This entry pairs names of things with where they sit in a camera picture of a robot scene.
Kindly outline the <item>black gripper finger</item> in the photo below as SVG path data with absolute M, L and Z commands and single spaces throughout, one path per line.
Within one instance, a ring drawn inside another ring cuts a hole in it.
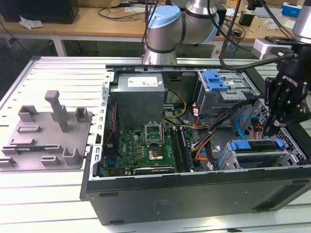
M 278 95 L 279 85 L 276 78 L 267 78 L 265 80 L 265 106 L 268 107 L 269 116 L 264 125 L 264 135 L 273 135 L 275 133 L 274 122 L 276 120 L 275 105 Z
M 280 128 L 294 127 L 310 118 L 310 97 L 306 97 L 301 102 L 295 104 L 286 104 L 281 112 L 273 117 L 270 135 L 276 135 Z

